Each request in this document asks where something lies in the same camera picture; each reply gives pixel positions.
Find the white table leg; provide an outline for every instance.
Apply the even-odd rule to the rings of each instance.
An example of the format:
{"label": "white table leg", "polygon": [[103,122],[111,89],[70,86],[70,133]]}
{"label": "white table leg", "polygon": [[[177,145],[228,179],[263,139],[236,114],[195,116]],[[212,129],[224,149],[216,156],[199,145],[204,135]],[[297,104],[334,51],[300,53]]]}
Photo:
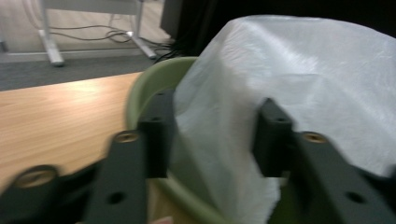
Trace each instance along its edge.
{"label": "white table leg", "polygon": [[50,63],[54,66],[63,66],[64,59],[58,50],[58,46],[50,35],[50,23],[44,0],[40,0],[40,10],[43,17],[43,30],[39,30],[38,33],[40,34],[43,45],[46,48]]}
{"label": "white table leg", "polygon": [[134,33],[132,34],[132,40],[136,43],[136,45],[142,49],[142,51],[150,58],[156,59],[157,54],[154,53],[147,45],[140,39],[140,27],[142,22],[142,13],[143,13],[143,0],[136,0],[136,15],[135,15],[135,23],[133,27]]}

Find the white desk frame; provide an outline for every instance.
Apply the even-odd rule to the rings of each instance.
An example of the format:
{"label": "white desk frame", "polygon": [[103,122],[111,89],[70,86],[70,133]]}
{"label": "white desk frame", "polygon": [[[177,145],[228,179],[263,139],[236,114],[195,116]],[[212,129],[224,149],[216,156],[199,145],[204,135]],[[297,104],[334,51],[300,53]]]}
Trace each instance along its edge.
{"label": "white desk frame", "polygon": [[64,59],[50,34],[48,8],[73,11],[102,12],[112,14],[134,15],[135,26],[132,27],[132,40],[150,58],[157,55],[139,38],[144,0],[39,0],[43,17],[43,30],[39,30],[41,40],[46,48],[49,60],[54,66],[63,66]]}

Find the wooden table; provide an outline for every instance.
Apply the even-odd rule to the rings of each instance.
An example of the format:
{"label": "wooden table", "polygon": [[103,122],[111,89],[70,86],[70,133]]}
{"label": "wooden table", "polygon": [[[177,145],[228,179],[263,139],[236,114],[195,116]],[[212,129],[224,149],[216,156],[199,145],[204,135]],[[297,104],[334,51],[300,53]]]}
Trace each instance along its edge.
{"label": "wooden table", "polygon": [[39,164],[74,172],[104,153],[125,130],[124,107],[138,73],[0,91],[0,190]]}

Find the black mount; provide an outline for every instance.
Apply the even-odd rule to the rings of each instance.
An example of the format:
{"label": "black mount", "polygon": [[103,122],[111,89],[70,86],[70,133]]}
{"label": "black mount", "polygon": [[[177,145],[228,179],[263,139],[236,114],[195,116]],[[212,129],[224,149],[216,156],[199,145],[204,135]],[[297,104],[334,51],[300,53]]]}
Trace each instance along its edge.
{"label": "black mount", "polygon": [[[17,175],[0,196],[0,224],[146,224],[146,178],[166,177],[173,93],[155,95],[137,130],[112,138],[105,159],[71,175],[51,165]],[[271,99],[258,113],[252,152],[264,176],[289,172],[270,223],[396,223],[396,172],[387,178],[357,169],[325,136],[294,133]]]}

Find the white plastic bag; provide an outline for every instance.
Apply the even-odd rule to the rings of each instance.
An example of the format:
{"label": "white plastic bag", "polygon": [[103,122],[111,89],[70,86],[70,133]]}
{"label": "white plastic bag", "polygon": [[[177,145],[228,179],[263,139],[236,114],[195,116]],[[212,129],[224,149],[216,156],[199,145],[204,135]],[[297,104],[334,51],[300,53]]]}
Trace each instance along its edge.
{"label": "white plastic bag", "polygon": [[267,97],[352,164],[384,174],[396,163],[394,38],[323,19],[230,21],[177,87],[171,171],[235,223],[262,224],[279,198],[250,153]]}

